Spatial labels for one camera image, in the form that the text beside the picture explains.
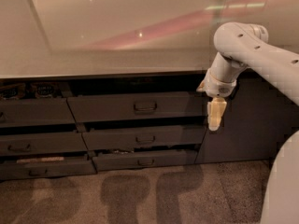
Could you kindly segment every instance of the drawer front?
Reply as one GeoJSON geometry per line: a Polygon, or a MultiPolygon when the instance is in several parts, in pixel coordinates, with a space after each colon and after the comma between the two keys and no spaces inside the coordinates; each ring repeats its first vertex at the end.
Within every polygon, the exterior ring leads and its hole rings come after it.
{"type": "Polygon", "coordinates": [[[84,151],[80,133],[39,133],[0,136],[0,156],[84,151]]]}
{"type": "Polygon", "coordinates": [[[66,99],[0,102],[0,127],[74,123],[66,99]]]}
{"type": "Polygon", "coordinates": [[[119,94],[68,98],[77,122],[206,115],[206,97],[188,92],[119,94]]]}
{"type": "Polygon", "coordinates": [[[96,174],[93,162],[80,158],[69,161],[0,164],[0,180],[93,174],[96,174]]]}
{"type": "Polygon", "coordinates": [[[128,147],[155,147],[201,144],[205,126],[162,126],[133,129],[115,129],[84,133],[89,150],[128,147]]]}
{"type": "Polygon", "coordinates": [[[99,154],[93,157],[98,171],[193,164],[197,152],[191,150],[151,151],[130,154],[99,154]]]}

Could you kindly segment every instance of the drawer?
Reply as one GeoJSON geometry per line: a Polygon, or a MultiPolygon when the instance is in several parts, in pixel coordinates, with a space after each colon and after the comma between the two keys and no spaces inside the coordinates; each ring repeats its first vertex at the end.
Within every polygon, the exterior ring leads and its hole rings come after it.
{"type": "Polygon", "coordinates": [[[89,150],[128,147],[174,146],[201,144],[206,126],[175,125],[113,129],[84,133],[83,138],[89,150]]]}
{"type": "Polygon", "coordinates": [[[96,171],[87,155],[65,157],[63,161],[5,161],[0,164],[0,180],[93,174],[96,171]]]}
{"type": "Polygon", "coordinates": [[[98,154],[93,163],[98,171],[193,164],[193,150],[150,151],[128,154],[98,154]]]}
{"type": "Polygon", "coordinates": [[[39,133],[0,136],[0,156],[86,150],[80,133],[39,133]]]}
{"type": "Polygon", "coordinates": [[[77,122],[94,122],[205,116],[207,99],[189,92],[163,92],[80,96],[67,101],[77,122]]]}
{"type": "Polygon", "coordinates": [[[0,127],[74,123],[66,99],[7,100],[0,102],[0,127]]]}

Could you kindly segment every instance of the floor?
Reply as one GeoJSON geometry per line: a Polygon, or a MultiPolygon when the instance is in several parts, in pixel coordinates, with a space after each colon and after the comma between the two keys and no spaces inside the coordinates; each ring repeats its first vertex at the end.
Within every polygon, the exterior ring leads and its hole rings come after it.
{"type": "Polygon", "coordinates": [[[259,223],[268,161],[6,181],[0,223],[259,223]]]}

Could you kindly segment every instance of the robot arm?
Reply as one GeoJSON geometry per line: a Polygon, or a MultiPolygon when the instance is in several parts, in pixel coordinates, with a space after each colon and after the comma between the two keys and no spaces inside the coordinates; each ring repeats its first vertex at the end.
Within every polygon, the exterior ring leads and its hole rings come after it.
{"type": "Polygon", "coordinates": [[[260,25],[229,22],[214,35],[218,54],[197,91],[213,98],[208,103],[209,129],[216,131],[236,79],[250,67],[299,105],[299,55],[268,45],[268,33],[260,25]]]}

